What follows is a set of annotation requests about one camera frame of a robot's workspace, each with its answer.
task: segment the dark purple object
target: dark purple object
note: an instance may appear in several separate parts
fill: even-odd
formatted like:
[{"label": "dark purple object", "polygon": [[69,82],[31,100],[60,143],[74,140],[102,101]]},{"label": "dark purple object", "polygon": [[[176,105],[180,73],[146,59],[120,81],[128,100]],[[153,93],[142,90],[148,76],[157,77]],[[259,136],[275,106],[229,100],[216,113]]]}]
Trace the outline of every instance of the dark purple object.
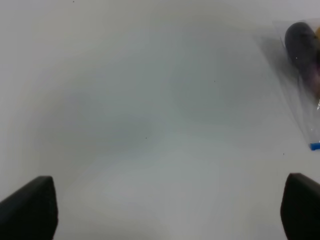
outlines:
[{"label": "dark purple object", "polygon": [[320,98],[320,40],[307,23],[297,22],[286,31],[284,42],[303,83]]}]

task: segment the blue plastic tab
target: blue plastic tab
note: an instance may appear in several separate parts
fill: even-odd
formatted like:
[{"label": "blue plastic tab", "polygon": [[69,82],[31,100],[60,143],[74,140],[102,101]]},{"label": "blue plastic tab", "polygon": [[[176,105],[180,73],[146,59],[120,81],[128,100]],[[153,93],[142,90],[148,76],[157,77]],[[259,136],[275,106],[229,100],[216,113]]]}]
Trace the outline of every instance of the blue plastic tab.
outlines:
[{"label": "blue plastic tab", "polygon": [[310,148],[312,151],[320,149],[320,142],[311,143]]}]

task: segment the white surface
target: white surface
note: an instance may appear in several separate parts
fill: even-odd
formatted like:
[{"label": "white surface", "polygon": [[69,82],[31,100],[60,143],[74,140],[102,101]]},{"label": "white surface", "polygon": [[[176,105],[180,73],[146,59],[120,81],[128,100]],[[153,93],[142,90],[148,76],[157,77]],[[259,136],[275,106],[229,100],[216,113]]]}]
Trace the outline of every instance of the white surface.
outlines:
[{"label": "white surface", "polygon": [[285,240],[286,177],[320,182],[320,153],[283,98],[272,21],[319,7],[1,1],[0,198],[52,175],[56,240]]}]

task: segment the clear plastic bag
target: clear plastic bag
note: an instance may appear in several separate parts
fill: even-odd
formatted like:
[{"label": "clear plastic bag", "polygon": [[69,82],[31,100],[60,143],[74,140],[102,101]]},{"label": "clear plastic bag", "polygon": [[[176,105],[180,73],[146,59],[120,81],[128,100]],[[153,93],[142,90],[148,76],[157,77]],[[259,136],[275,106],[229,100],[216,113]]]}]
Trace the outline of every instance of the clear plastic bag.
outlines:
[{"label": "clear plastic bag", "polygon": [[320,19],[275,22],[293,75],[284,95],[311,150],[320,149]]}]

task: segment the eggplant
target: eggplant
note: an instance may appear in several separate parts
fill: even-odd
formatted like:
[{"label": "eggplant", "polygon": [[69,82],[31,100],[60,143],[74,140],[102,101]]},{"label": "eggplant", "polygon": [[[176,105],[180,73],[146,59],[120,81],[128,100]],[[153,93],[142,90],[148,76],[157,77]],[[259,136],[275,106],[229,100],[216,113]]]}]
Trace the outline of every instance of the eggplant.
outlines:
[{"label": "eggplant", "polygon": [[291,25],[284,38],[287,55],[303,83],[320,99],[320,40],[305,22]]}]

